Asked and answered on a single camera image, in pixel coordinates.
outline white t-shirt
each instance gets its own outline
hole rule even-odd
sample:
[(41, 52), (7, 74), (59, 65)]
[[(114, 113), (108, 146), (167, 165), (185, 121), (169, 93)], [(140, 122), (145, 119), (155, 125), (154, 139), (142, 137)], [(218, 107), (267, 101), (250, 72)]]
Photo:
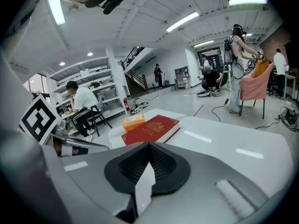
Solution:
[(282, 55), (280, 52), (276, 53), (274, 56), (274, 62), (275, 62), (277, 74), (285, 75), (286, 60), (284, 55)]
[(232, 40), (233, 42), (231, 43), (231, 47), (233, 50), (233, 54), (236, 57), (238, 57), (238, 59), (242, 60), (242, 54), (241, 54), (242, 47), (238, 44), (239, 40), (241, 40), (241, 38), (235, 35)]
[(74, 101), (75, 110), (81, 110), (83, 108), (90, 109), (90, 107), (96, 105), (97, 103), (98, 100), (90, 89), (86, 87), (77, 89), (77, 93)]
[(205, 60), (205, 62), (204, 62), (204, 67), (206, 67), (206, 66), (210, 66), (210, 63), (208, 60)]

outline pink chair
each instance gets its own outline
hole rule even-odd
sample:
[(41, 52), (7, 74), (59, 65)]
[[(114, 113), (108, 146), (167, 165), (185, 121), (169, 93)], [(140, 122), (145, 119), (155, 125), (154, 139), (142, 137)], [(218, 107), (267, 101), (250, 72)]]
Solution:
[(252, 78), (252, 72), (241, 79), (241, 110), (242, 115), (243, 103), (247, 100), (255, 100), (253, 106), (256, 104), (257, 99), (263, 99), (263, 119), (265, 118), (265, 100), (269, 76), (273, 70), (274, 63), (270, 64), (265, 72), (257, 78)]

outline white shelving unit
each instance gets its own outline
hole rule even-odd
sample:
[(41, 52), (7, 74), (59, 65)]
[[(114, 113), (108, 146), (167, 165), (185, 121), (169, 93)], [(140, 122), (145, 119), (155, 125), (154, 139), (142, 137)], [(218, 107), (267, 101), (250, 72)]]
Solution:
[[(82, 75), (80, 71), (85, 69), (89, 70), (89, 74)], [(120, 104), (119, 107), (110, 110), (110, 112), (104, 112), (104, 117), (107, 119), (122, 112), (127, 113), (124, 103), (121, 97), (119, 96), (117, 81), (113, 76), (113, 69), (110, 68), (109, 58), (107, 56), (90, 59), (84, 62), (79, 62), (74, 65), (68, 66), (64, 69), (61, 69), (60, 71), (47, 77), (48, 84), (50, 83), (50, 78), (56, 80), (57, 82), (56, 87), (51, 87), (51, 85), (48, 85), (52, 102), (54, 102), (54, 104), (59, 102), (59, 104), (53, 105), (56, 108), (63, 105), (69, 105), (68, 99), (61, 101), (61, 97), (67, 94), (66, 84), (69, 81), (76, 81), (79, 87), (88, 87), (90, 84), (94, 82), (102, 81), (103, 85), (95, 89), (92, 89), (92, 92), (97, 93), (105, 89), (115, 88), (117, 96), (107, 100), (103, 100), (103, 104), (109, 104), (109, 102), (115, 100), (119, 100)], [(73, 113), (68, 115), (63, 114), (61, 115), (61, 117), (63, 119), (66, 119), (72, 115)], [(74, 134), (75, 132), (77, 131), (71, 130), (69, 132), (69, 135)]]

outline orange box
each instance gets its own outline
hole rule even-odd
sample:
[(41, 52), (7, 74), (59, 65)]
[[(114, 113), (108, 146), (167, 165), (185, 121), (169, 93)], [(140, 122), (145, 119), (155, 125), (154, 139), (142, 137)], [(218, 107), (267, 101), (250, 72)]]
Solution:
[(143, 123), (145, 123), (144, 113), (126, 117), (121, 125), (125, 131), (131, 131)]

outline track pants with white stripe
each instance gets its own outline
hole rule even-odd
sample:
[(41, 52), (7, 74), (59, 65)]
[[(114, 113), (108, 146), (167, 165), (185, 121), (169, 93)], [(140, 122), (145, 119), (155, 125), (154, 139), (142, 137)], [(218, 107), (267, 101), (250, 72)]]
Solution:
[(83, 125), (86, 127), (86, 129), (91, 130), (91, 126), (87, 121), (87, 119), (89, 119), (90, 117), (92, 117), (92, 112), (87, 108), (83, 108), (71, 118), (78, 132), (84, 137), (87, 137), (88, 134)]

